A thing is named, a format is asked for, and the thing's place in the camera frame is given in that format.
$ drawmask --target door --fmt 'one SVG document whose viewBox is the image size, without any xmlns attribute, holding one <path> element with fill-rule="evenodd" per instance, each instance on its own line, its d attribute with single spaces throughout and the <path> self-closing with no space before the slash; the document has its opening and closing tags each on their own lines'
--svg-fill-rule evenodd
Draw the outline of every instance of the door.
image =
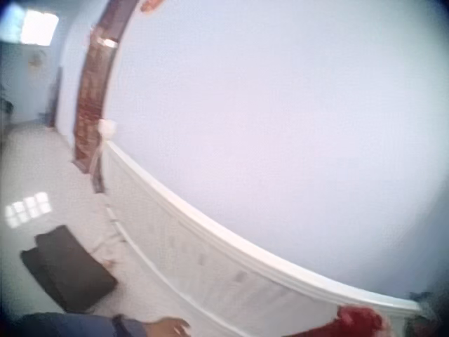
<svg viewBox="0 0 449 337">
<path fill-rule="evenodd" d="M 91 31 L 86 61 L 81 74 L 74 126 L 74 163 L 83 172 L 93 173 L 96 192 L 103 192 L 101 162 L 94 161 L 101 142 L 98 121 L 102 118 L 107 82 L 120 40 L 138 0 L 110 0 Z"/>
</svg>

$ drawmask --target window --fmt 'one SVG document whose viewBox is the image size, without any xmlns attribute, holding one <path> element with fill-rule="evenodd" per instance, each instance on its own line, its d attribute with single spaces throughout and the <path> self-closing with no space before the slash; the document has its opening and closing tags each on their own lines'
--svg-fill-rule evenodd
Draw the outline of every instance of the window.
<svg viewBox="0 0 449 337">
<path fill-rule="evenodd" d="M 27 11 L 22 26 L 20 42 L 50 46 L 59 18 L 50 13 Z"/>
<path fill-rule="evenodd" d="M 59 18 L 11 4 L 0 17 L 0 40 L 12 44 L 50 46 Z"/>
</svg>

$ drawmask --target white wall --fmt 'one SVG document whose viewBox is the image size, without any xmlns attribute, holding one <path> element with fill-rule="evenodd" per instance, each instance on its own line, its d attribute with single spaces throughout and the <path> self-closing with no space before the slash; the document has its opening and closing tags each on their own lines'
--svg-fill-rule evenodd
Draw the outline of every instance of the white wall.
<svg viewBox="0 0 449 337">
<path fill-rule="evenodd" d="M 46 112 L 71 21 L 71 15 L 60 16 L 50 46 L 1 44 L 1 83 L 14 104 L 13 123 L 32 121 Z M 35 53 L 43 55 L 39 68 L 29 66 Z"/>
<path fill-rule="evenodd" d="M 70 28 L 62 54 L 63 75 L 56 129 L 66 137 L 72 146 L 74 144 L 76 100 L 81 72 L 89 47 L 91 27 L 100 19 L 107 2 L 107 0 L 84 0 Z"/>
<path fill-rule="evenodd" d="M 406 297 L 449 256 L 446 20 L 413 0 L 137 11 L 109 83 L 114 141 L 262 248 Z"/>
</svg>

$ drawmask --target ceiling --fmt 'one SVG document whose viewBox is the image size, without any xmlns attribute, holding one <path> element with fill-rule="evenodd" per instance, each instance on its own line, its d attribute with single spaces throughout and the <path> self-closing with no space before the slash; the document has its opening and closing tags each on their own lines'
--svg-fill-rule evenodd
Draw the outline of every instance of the ceiling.
<svg viewBox="0 0 449 337">
<path fill-rule="evenodd" d="M 85 1 L 89 0 L 15 0 L 23 7 L 33 8 L 38 11 L 48 11 L 58 14 L 58 16 L 72 15 L 80 9 Z"/>
</svg>

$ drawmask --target blue sleeve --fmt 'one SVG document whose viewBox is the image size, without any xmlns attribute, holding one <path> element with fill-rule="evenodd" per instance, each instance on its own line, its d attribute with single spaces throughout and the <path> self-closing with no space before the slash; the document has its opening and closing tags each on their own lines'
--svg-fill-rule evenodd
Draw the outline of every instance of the blue sleeve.
<svg viewBox="0 0 449 337">
<path fill-rule="evenodd" d="M 143 324 L 134 319 L 122 319 L 123 337 L 147 337 Z M 122 337 L 112 319 L 94 315 L 34 314 L 20 320 L 21 336 L 28 337 Z"/>
</svg>

